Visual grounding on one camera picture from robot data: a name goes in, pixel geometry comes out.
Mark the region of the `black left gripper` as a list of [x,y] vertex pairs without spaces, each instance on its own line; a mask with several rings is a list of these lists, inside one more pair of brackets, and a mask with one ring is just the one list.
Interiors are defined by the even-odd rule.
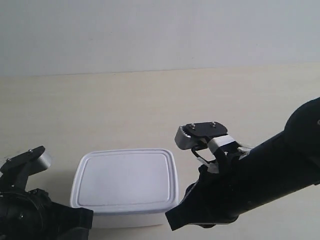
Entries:
[[51,201],[40,189],[0,193],[2,240],[87,240],[93,216],[93,210]]

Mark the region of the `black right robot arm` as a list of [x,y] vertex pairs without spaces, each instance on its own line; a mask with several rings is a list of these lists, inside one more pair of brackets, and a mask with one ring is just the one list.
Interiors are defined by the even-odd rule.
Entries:
[[320,183],[320,100],[310,100],[283,131],[245,147],[219,122],[181,125],[174,138],[200,162],[199,178],[165,214],[175,231],[187,225],[212,228],[241,214]]

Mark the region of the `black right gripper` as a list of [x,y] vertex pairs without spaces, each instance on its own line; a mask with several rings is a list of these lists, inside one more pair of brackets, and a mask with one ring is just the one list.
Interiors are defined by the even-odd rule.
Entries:
[[226,210],[227,200],[236,189],[231,178],[235,164],[249,154],[249,149],[218,149],[212,160],[201,157],[198,180],[186,188],[181,202],[165,213],[170,229],[175,231],[188,225],[210,229],[235,222],[239,215],[231,216]]

